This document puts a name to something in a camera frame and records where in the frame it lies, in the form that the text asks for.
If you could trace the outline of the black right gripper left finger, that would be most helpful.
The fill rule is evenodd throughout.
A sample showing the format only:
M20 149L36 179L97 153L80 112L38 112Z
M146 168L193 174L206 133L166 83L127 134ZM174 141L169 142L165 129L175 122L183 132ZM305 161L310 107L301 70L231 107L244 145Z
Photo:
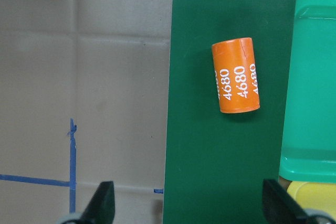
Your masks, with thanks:
M113 181L101 182L79 218L79 223L113 223L115 195Z

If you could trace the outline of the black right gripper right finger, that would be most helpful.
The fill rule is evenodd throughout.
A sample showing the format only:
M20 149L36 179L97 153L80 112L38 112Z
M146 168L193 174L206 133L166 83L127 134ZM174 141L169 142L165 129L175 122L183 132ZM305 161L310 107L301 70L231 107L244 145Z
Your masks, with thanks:
M308 215L274 179L264 179L262 210L267 223L307 223Z

